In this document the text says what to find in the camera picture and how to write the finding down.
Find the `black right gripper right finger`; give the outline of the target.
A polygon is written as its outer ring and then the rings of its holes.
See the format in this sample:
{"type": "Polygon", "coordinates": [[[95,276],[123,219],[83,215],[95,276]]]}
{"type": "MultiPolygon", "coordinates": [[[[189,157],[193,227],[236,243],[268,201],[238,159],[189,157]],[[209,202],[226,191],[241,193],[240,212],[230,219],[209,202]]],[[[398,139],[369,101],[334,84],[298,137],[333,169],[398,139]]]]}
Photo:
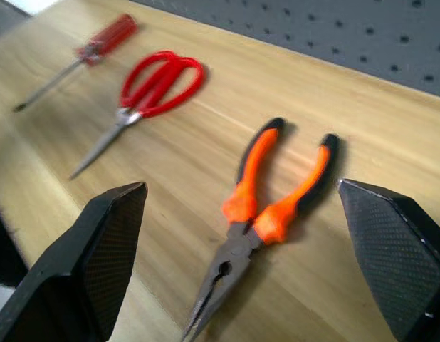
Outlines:
{"type": "Polygon", "coordinates": [[[440,341],[440,226],[411,198],[341,179],[357,263],[397,341],[440,341]]]}

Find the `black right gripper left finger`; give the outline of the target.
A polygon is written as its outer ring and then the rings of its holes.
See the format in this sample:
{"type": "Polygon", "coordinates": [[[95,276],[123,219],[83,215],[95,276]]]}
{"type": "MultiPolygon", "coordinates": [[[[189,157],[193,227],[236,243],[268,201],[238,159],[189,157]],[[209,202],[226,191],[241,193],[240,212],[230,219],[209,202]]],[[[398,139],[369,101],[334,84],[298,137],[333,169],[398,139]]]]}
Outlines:
{"type": "Polygon", "coordinates": [[[92,198],[0,310],[0,341],[108,341],[137,251],[147,185],[92,198]]]}

